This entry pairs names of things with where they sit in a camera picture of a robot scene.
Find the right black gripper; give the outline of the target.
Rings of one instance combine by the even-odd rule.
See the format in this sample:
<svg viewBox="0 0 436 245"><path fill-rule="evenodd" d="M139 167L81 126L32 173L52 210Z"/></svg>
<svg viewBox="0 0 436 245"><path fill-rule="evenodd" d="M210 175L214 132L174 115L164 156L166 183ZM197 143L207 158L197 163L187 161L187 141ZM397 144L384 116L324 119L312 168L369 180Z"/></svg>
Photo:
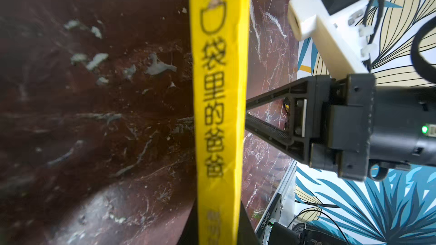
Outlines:
<svg viewBox="0 0 436 245"><path fill-rule="evenodd" d="M301 97L308 82L298 79L246 101L246 110L278 99ZM310 137L307 165L335 172L339 178L384 180L389 170L436 165L435 87L377 86L372 74L342 80L315 76L320 132ZM246 114L245 129L292 159L303 159L303 143L285 130Z"/></svg>

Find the yellow book with figures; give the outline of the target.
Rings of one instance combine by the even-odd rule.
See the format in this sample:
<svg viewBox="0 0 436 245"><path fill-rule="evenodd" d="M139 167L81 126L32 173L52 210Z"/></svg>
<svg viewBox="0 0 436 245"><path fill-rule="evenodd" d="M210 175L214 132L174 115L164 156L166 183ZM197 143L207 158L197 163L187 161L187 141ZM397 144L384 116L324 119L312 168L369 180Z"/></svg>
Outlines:
<svg viewBox="0 0 436 245"><path fill-rule="evenodd" d="M250 0L190 0L201 245L235 245L241 211Z"/></svg>

